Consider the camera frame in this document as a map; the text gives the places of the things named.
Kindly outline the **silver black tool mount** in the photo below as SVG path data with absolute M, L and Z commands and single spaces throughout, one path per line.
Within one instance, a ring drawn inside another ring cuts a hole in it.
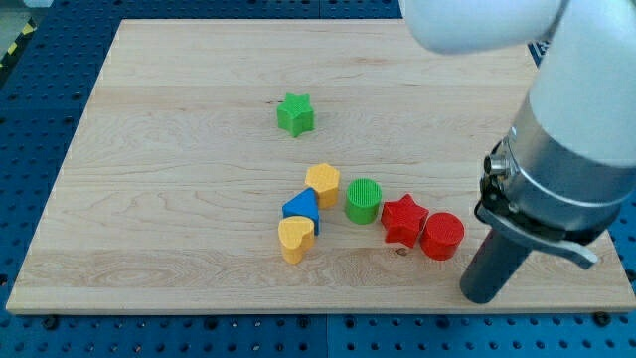
M 477 269 L 517 269 L 531 252 L 589 269 L 589 249 L 635 188 L 635 162 L 623 149 L 603 151 L 580 136 L 565 141 L 525 100 L 511 128 L 484 159 L 479 221 L 490 231 L 473 259 Z

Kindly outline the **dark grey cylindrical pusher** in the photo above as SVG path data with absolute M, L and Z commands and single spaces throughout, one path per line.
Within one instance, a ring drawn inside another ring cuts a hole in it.
M 491 229 L 460 279 L 460 290 L 470 301 L 490 302 L 531 250 Z

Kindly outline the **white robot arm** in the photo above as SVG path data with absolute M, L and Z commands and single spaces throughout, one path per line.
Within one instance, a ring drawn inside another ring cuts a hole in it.
M 460 280 L 493 299 L 529 253 L 596 262 L 590 244 L 635 189 L 635 4 L 631 0 L 403 1 L 429 51 L 549 48 L 508 133 L 485 157 L 476 217 L 490 228 Z

